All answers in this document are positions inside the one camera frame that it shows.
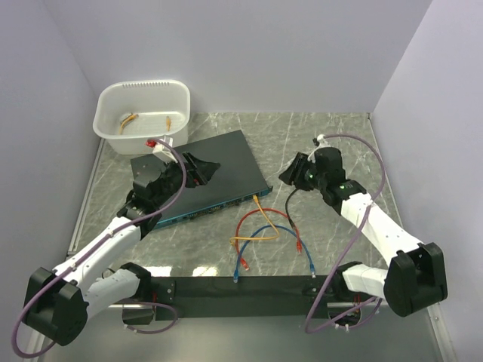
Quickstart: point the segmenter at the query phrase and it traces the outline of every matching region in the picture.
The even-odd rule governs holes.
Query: red connector
[[[146,141],[146,146],[148,147],[151,147],[152,149],[154,149],[156,147],[157,143],[155,140],[148,140]]]

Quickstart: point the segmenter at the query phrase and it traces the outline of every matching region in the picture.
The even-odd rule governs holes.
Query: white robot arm
[[[279,178],[304,191],[319,190],[326,204],[359,227],[366,210],[362,234],[376,247],[388,269],[350,262],[337,268],[331,282],[335,292],[362,292],[385,299],[402,317],[446,299],[448,288],[441,249],[424,244],[387,216],[356,181],[347,179],[340,150],[324,136],[314,139],[317,148],[297,154]]]

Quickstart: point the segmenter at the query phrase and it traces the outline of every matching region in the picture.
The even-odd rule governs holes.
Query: white wall
[[[194,111],[374,110],[431,0],[45,0],[98,94],[175,78]]]
[[[0,360],[9,361],[29,276],[66,255],[97,150],[97,102],[41,1],[0,2],[0,49]]]
[[[462,362],[483,356],[482,39],[483,1],[434,0],[374,111],[403,222],[444,249]]]

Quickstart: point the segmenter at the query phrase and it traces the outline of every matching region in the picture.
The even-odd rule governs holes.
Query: metal edge trim
[[[446,327],[440,304],[434,304],[427,309],[443,362],[457,362],[458,357],[456,356],[450,333]]]
[[[82,228],[84,227],[84,221],[85,221],[85,217],[86,217],[86,208],[87,208],[89,201],[91,200],[92,184],[94,183],[94,176],[95,176],[96,171],[97,171],[97,165],[99,164],[100,155],[103,151],[103,147],[104,147],[105,142],[106,142],[105,139],[101,139],[101,141],[99,142],[99,147],[97,147],[96,158],[94,159],[94,165],[92,166],[91,175],[89,176],[88,186],[85,190],[84,200],[82,200],[81,209],[79,211],[77,221],[75,222],[75,228],[74,228],[74,232],[72,233],[72,238],[70,240],[69,249],[67,250],[67,255],[72,254],[75,251],[77,251],[78,238],[79,238],[79,236],[82,232]]]

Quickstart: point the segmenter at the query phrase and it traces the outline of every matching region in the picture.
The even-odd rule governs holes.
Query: plastic container
[[[130,114],[138,117],[119,134]],[[171,120],[168,130],[166,118]],[[128,81],[106,88],[99,96],[94,132],[121,155],[151,153],[146,141],[164,135],[174,146],[188,142],[189,90],[180,81]]]

